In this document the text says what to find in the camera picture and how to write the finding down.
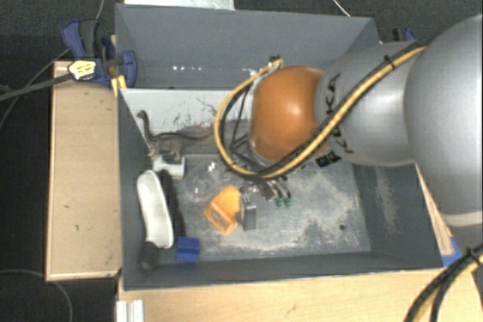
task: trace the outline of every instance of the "clamp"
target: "clamp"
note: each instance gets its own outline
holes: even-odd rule
[[[96,31],[97,20],[71,20],[62,28],[63,42],[75,58],[69,72],[76,81],[89,81],[104,87],[111,87],[111,79],[123,75],[126,85],[133,87],[137,77],[134,52],[123,51],[116,58],[114,45],[103,38],[103,58],[99,58]]]

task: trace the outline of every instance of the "orange block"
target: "orange block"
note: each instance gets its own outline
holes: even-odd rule
[[[238,225],[236,214],[240,212],[240,191],[234,186],[226,186],[210,204],[203,214],[225,235]]]

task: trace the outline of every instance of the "yellow cable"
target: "yellow cable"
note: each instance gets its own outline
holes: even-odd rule
[[[391,63],[388,63],[382,69],[380,69],[377,73],[366,79],[353,93],[347,101],[340,107],[340,109],[336,112],[334,117],[328,122],[328,124],[324,127],[322,132],[292,161],[287,163],[285,166],[280,167],[275,172],[268,173],[267,175],[262,176],[264,179],[275,179],[283,175],[284,173],[288,172],[292,168],[296,167],[297,165],[301,164],[307,157],[309,157],[319,146],[320,144],[330,135],[332,130],[342,121],[346,113],[350,110],[350,108],[357,102],[357,100],[373,85],[375,85],[378,81],[380,81],[383,77],[389,74],[393,69],[397,68],[404,62],[408,61],[410,58],[414,57],[421,51],[423,51],[426,47],[421,46],[418,48],[413,49],[412,51],[408,51],[405,54],[402,54],[400,57],[395,58]],[[214,139],[217,144],[218,151],[220,152],[223,160],[236,172],[244,176],[253,176],[257,174],[252,170],[245,169],[240,167],[239,165],[235,164],[235,161],[230,158],[227,151],[223,147],[221,143],[221,139],[219,136],[219,127],[220,127],[220,117],[229,101],[232,99],[234,95],[238,92],[243,90],[248,85],[252,84],[255,79],[259,78],[261,75],[266,74],[270,69],[273,68],[273,64],[269,64],[267,67],[261,69],[256,75],[253,75],[243,83],[241,83],[238,87],[236,87],[231,93],[229,93],[223,102],[221,103],[220,107],[218,108],[217,114],[215,116],[214,121]]]
[[[214,125],[213,125],[213,131],[214,131],[214,140],[215,143],[217,144],[218,152],[220,152],[221,157],[223,160],[233,169],[239,172],[240,174],[244,174],[247,176],[254,175],[256,172],[253,172],[251,170],[244,169],[242,167],[239,167],[237,164],[235,164],[235,161],[230,158],[228,155],[226,149],[224,148],[221,138],[220,138],[220,122],[221,122],[221,115],[223,114],[223,111],[225,110],[226,106],[228,105],[229,101],[240,91],[245,89],[247,86],[251,85],[254,83],[259,77],[265,75],[267,72],[271,71],[272,69],[280,68],[283,67],[284,61],[283,59],[277,59],[273,62],[269,62],[269,64],[265,67],[263,67],[261,70],[259,70],[255,75],[252,75],[249,79],[246,81],[243,81],[239,86],[237,86],[235,89],[230,91],[225,98],[223,98],[222,103],[220,104],[220,107],[217,110],[217,114],[214,116]]]
[[[478,256],[478,261],[480,264],[483,265],[483,255]],[[470,272],[475,271],[478,268],[478,263],[473,261],[469,263],[465,268],[463,268],[462,271],[458,272],[456,275],[457,277],[454,279],[454,282],[451,284],[451,286],[454,286],[454,284],[458,281],[461,280],[462,277],[464,277],[466,274],[469,274]],[[429,307],[432,306],[433,302],[435,301],[436,296],[438,295],[439,289],[441,288],[442,284],[439,284],[432,292],[431,295],[426,298],[423,304],[418,308],[416,314],[412,316],[413,321],[419,321],[422,320],[423,316],[425,315],[426,311],[428,310]]]

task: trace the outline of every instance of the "gray robot arm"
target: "gray robot arm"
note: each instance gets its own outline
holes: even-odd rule
[[[407,45],[378,45],[327,69],[315,98],[318,122],[386,55]],[[386,76],[327,142],[355,164],[416,163],[457,241],[480,244],[481,15],[444,32]]]

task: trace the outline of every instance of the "wooden board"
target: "wooden board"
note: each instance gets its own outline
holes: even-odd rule
[[[56,63],[54,75],[66,73]],[[121,267],[117,105],[89,82],[54,87],[46,277],[104,278]]]
[[[413,300],[437,274],[438,270],[406,271],[134,292],[124,292],[120,286],[118,294],[120,300],[144,301],[145,322],[401,322]],[[440,316],[440,322],[483,321],[471,275],[455,283]],[[429,309],[420,320],[429,320]]]

